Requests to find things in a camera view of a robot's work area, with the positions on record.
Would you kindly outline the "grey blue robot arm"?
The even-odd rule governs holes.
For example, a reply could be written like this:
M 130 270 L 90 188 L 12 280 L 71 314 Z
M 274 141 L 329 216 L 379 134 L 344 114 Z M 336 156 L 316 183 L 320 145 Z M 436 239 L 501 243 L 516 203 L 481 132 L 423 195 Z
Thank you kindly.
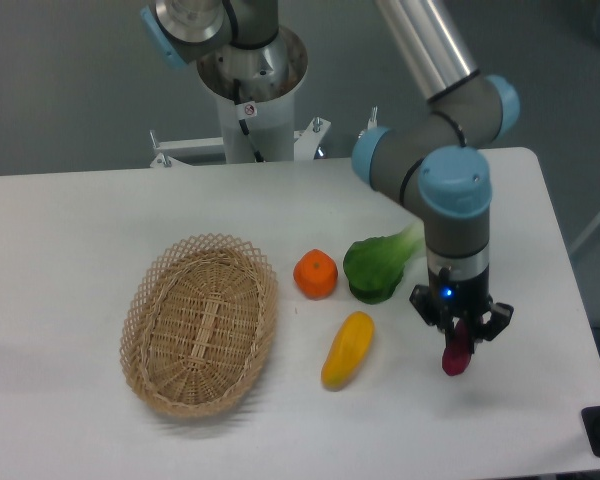
M 410 301 L 444 334 L 443 368 L 456 375 L 513 314 L 489 293 L 492 188 L 480 148 L 515 124 L 520 102 L 504 78 L 481 74 L 443 4 L 381 1 L 378 9 L 430 113 L 404 133 L 369 124 L 353 148 L 352 167 L 424 224 L 428 282 Z M 153 1 L 141 19 L 170 65 L 195 65 L 219 96 L 228 162 L 291 157 L 289 114 L 274 113 L 272 124 L 263 124 L 264 106 L 289 95 L 305 67 L 276 2 Z

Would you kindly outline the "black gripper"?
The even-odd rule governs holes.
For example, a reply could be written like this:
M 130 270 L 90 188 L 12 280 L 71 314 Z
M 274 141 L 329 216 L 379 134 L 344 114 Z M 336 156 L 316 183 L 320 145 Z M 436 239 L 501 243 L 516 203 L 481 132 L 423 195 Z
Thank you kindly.
M 469 360 L 482 341 L 509 326 L 514 307 L 489 293 L 489 262 L 476 259 L 429 259 L 428 283 L 414 287 L 410 302 L 424 322 L 445 335 L 445 353 L 456 344 L 456 323 L 467 323 Z

